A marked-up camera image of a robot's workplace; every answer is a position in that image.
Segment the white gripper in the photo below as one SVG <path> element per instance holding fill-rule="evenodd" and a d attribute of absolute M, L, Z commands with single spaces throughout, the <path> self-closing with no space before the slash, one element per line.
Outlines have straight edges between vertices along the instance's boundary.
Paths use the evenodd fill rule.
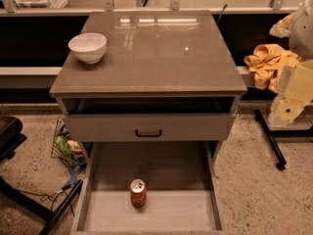
<path fill-rule="evenodd" d="M 274 99 L 268 117 L 275 126 L 292 124 L 313 100 L 313 60 L 285 66 L 279 85 L 280 97 Z"/>

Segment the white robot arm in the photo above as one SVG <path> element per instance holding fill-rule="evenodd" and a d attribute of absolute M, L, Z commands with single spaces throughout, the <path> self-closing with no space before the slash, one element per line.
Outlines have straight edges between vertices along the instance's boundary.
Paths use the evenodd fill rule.
<path fill-rule="evenodd" d="M 301 61 L 292 68 L 284 66 L 268 121 L 282 126 L 293 123 L 313 101 L 313 0 L 305 0 L 291 22 L 290 50 Z"/>

